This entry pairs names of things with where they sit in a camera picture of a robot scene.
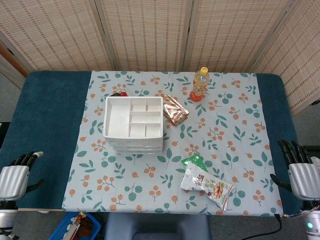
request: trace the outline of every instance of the gray floor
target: gray floor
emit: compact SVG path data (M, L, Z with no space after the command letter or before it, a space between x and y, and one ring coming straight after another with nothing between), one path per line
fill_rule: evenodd
M15 110L20 90L0 76L0 122L9 122ZM299 142L302 145L320 144L320 104L309 106L293 118ZM14 225L21 240L48 239L65 216L64 212L19 212ZM306 240L300 218L282 218L282 230L274 235L261 236L257 240L296 239ZM214 240L239 240L278 228L274 217L211 216L210 227Z

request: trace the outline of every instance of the red object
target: red object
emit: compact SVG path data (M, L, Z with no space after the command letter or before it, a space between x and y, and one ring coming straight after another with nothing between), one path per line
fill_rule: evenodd
M199 102L202 100L202 95L196 96L195 93L192 91L192 92L190 92L190 99L194 102Z

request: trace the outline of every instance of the metal robot arm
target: metal robot arm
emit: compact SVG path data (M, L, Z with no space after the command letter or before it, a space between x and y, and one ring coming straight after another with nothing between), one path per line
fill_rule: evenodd
M27 186L31 168L35 160L43 154L42 151L23 154L2 169L0 173L0 240L19 239L12 234L13 223L18 212L16 201L44 183L41 179L37 184Z
M309 240L320 240L320 170L315 163L320 159L310 157L308 151L292 141L278 141L288 169L290 184L282 182L274 174L271 179L279 187L292 192L303 201L302 212L306 234Z

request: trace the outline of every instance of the snack package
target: snack package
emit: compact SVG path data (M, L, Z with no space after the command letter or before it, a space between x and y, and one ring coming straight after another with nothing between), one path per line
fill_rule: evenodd
M189 112L169 94L163 97L163 113L174 125L184 121Z
M208 172L208 170L204 164L204 158L202 156L200 156L200 154L196 154L196 155L187 157L187 158L183 159L181 162L182 162L182 166L184 169L187 169L188 163L193 163L193 164L197 165L199 168Z
M189 162L180 187L184 190L205 191L207 197L225 211L227 209L228 197L234 185L212 176L192 162Z

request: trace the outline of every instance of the blue basket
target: blue basket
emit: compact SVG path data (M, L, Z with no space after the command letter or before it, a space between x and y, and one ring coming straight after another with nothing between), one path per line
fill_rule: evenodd
M56 230L52 233L52 235L49 237L48 240L61 240L63 239L65 233L67 232L67 226L69 224L72 224L71 219L73 217L78 216L78 212L69 212L62 222L59 224L59 226L56 228ZM91 219L92 221L92 229L91 229L91 236L90 237L80 237L79 240L94 240L97 234L99 233L100 230L100 223L89 213L85 212L85 215Z

